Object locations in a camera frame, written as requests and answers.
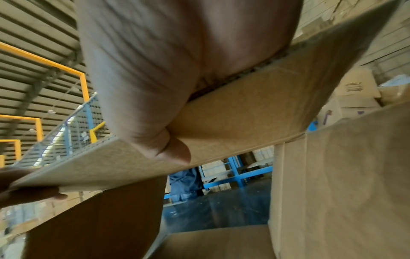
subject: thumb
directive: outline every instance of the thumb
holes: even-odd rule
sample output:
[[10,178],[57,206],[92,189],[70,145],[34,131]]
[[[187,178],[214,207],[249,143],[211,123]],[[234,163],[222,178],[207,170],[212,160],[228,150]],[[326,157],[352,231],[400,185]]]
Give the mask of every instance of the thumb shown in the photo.
[[159,134],[149,138],[134,139],[132,145],[145,157],[180,165],[188,165],[191,153],[186,144],[170,136],[165,128]]

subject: dark blue fabric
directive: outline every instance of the dark blue fabric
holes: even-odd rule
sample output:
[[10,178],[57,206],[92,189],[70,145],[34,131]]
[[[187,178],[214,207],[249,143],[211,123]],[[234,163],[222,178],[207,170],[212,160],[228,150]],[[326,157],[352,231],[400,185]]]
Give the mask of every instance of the dark blue fabric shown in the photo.
[[195,168],[170,175],[171,197],[174,201],[185,201],[202,195],[204,188],[200,174]]

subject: dark shiny floor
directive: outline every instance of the dark shiny floor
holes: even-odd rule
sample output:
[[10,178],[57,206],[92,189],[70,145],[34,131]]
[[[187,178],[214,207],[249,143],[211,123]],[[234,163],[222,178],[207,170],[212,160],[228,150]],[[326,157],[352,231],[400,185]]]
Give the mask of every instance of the dark shiny floor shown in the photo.
[[267,224],[271,180],[244,188],[211,193],[182,204],[165,206],[163,224],[169,233]]

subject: metal roof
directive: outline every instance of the metal roof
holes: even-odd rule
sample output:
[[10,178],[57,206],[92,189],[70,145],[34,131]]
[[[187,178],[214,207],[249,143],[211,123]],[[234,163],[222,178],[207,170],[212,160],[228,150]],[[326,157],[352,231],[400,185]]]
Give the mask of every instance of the metal roof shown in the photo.
[[[86,72],[71,0],[0,0],[0,41]],[[88,88],[92,94],[89,81]],[[83,102],[78,77],[0,50],[0,114],[42,118],[47,135]],[[20,139],[24,154],[36,142],[34,128],[0,118],[0,139]],[[0,154],[6,165],[15,161],[12,144],[1,143]]]

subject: hand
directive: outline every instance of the hand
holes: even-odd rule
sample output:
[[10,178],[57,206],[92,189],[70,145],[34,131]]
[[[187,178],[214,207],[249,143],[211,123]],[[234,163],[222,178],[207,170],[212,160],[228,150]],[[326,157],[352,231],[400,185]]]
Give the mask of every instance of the hand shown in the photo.
[[0,208],[17,204],[41,201],[48,198],[64,200],[67,195],[59,193],[58,187],[31,187],[10,190],[9,186],[15,180],[33,171],[18,168],[0,169]]
[[302,3],[77,0],[81,46],[108,127],[146,157],[189,163],[188,147],[166,126],[197,88],[286,48]]

